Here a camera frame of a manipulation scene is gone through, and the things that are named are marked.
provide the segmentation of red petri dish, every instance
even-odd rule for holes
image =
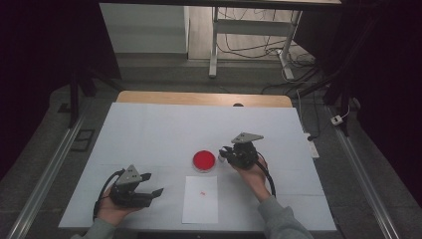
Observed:
[[[200,172],[208,172],[215,165],[215,156],[207,150],[198,151],[193,156],[193,165]]]

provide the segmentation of paper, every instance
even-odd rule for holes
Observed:
[[[216,176],[186,176],[182,223],[218,223]]]

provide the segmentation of hand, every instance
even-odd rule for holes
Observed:
[[[100,204],[100,210],[97,218],[102,219],[113,226],[117,226],[129,213],[138,211],[142,208],[127,208],[115,205],[108,197],[110,187],[103,194],[103,200]]]
[[[261,162],[261,164],[263,164],[265,167],[267,167],[267,163],[264,161],[263,158],[259,157],[258,161]],[[245,170],[233,165],[232,167],[239,172],[243,180],[252,189],[255,196],[258,198],[260,202],[264,201],[265,199],[271,196],[271,193],[268,191],[267,187],[265,186],[265,180],[266,180],[265,173],[256,164],[254,164],[252,168],[248,170]]]

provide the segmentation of gray sleeve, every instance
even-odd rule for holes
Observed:
[[[282,207],[274,196],[261,202],[258,211],[265,221],[265,235],[268,239],[313,238],[296,220],[292,208]]]
[[[101,219],[96,219],[85,236],[74,235],[71,239],[111,239],[115,227]]]

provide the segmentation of white tabletop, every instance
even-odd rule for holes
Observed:
[[[89,228],[106,179],[134,164],[149,181],[136,191],[164,188],[149,208],[130,214],[120,227],[160,231],[263,231],[258,200],[227,162],[197,172],[199,150],[218,155],[240,132],[264,136],[254,146],[266,159],[277,199],[291,206],[309,230],[335,230],[296,109],[233,108],[114,103],[59,225]],[[218,223],[183,224],[186,176],[217,176]]]

